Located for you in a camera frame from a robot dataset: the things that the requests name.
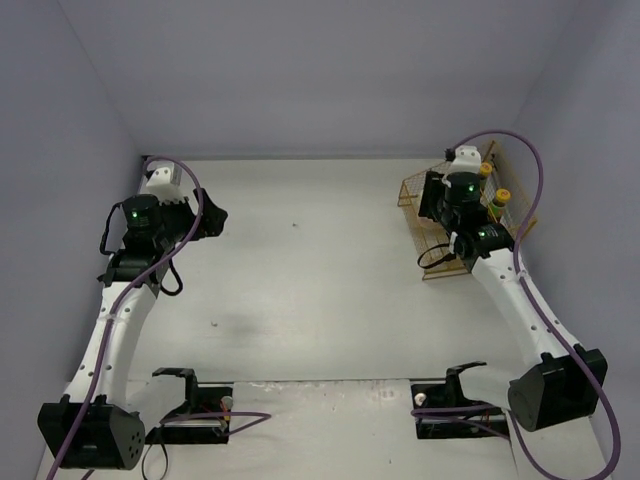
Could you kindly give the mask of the yellow cap sauce bottle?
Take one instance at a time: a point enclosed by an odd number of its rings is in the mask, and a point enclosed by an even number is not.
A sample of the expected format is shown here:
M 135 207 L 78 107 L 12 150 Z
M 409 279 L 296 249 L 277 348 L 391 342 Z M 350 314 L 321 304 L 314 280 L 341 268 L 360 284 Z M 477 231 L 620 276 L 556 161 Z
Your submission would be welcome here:
M 511 198 L 512 195 L 508 189 L 497 189 L 487 206 L 489 219 L 496 223 L 500 223 L 507 215 L 508 205 Z
M 482 192 L 486 190 L 486 186 L 493 173 L 493 165 L 490 162 L 482 162 L 479 168 L 478 176 L 480 179 L 480 189 Z

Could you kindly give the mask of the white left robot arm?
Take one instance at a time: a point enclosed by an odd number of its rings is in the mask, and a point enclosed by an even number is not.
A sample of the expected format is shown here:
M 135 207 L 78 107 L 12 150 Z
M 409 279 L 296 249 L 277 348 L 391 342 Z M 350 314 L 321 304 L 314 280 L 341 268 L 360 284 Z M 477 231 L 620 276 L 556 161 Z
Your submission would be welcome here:
M 59 469 L 131 470 L 168 413 L 185 420 L 198 411 L 197 380 L 187 368 L 161 367 L 141 390 L 127 392 L 142 327 L 174 256 L 190 241 L 220 236 L 228 218 L 205 189 L 193 194 L 196 209 L 183 196 L 145 193 L 121 202 L 126 231 L 99 278 L 102 303 L 89 344 L 61 399 L 38 414 L 54 457 L 50 478 Z

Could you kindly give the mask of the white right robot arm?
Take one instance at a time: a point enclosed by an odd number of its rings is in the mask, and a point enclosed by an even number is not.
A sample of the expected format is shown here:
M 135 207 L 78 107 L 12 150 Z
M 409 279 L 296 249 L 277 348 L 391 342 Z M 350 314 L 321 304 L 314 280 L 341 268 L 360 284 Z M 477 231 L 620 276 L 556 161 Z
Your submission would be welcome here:
M 534 285 L 522 286 L 515 242 L 482 203 L 480 177 L 471 172 L 425 176 L 419 213 L 444 228 L 449 258 L 460 259 L 484 287 L 516 338 L 524 371 L 475 361 L 448 368 L 442 398 L 464 412 L 487 403 L 511 412 L 529 432 L 594 413 L 607 372 L 597 350 L 587 350 L 553 317 Z

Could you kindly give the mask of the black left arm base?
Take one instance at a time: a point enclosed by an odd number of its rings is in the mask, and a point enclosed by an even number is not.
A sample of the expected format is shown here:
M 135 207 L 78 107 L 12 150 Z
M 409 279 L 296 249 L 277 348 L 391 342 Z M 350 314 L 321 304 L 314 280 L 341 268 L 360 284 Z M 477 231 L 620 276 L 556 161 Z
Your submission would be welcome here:
M 231 411 L 233 386 L 231 384 L 201 383 L 190 368 L 159 368 L 152 373 L 153 380 L 178 379 L 179 404 L 163 408 L 162 419 L 193 416 L 205 413 Z M 146 445 L 217 445 L 229 441 L 230 418 L 192 419 L 148 428 Z

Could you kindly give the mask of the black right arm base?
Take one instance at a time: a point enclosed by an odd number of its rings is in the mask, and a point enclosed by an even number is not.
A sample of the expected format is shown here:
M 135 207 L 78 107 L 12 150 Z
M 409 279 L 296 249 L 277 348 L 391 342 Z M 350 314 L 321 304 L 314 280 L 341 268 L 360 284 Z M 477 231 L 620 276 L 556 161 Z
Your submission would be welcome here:
M 426 410 L 412 414 L 418 440 L 510 440 L 508 422 L 500 408 L 463 394 L 460 375 L 482 367 L 485 362 L 469 362 L 448 368 L 443 379 L 410 382 L 412 409 Z

